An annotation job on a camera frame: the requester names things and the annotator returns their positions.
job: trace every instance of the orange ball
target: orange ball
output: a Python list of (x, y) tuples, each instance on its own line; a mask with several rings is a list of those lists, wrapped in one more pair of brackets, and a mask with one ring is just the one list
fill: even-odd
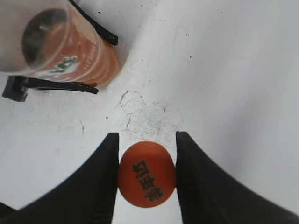
[(132, 145), (121, 159), (118, 187), (123, 197), (138, 207), (165, 202), (176, 187), (176, 169), (167, 150), (150, 141)]

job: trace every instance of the clear plastic cup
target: clear plastic cup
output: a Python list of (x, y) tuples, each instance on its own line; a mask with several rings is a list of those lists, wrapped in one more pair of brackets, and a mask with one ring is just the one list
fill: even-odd
[(114, 48), (67, 0), (0, 1), (0, 73), (100, 86), (118, 69)]

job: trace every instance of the transparent cup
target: transparent cup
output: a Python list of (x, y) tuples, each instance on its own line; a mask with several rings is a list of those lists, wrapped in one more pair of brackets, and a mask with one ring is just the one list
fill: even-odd
[(0, 74), (107, 84), (114, 48), (67, 0), (0, 1)]

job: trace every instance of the small orange ball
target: small orange ball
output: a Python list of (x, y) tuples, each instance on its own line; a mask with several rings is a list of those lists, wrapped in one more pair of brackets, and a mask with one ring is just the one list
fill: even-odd
[(165, 202), (176, 187), (176, 169), (167, 150), (151, 141), (132, 145), (121, 159), (118, 187), (123, 197), (138, 207)]

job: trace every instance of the white table surface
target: white table surface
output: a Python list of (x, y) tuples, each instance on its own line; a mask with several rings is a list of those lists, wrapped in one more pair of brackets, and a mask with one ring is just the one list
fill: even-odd
[[(120, 156), (153, 140), (175, 161), (181, 130), (241, 183), (299, 213), (298, 0), (80, 5), (119, 36), (122, 69), (96, 96), (29, 91), (25, 103), (0, 98), (0, 201), (18, 209), (39, 198), (108, 132), (120, 134)], [(0, 77), (0, 90), (5, 82)], [(152, 209), (117, 195), (114, 224), (181, 222), (176, 192)]]

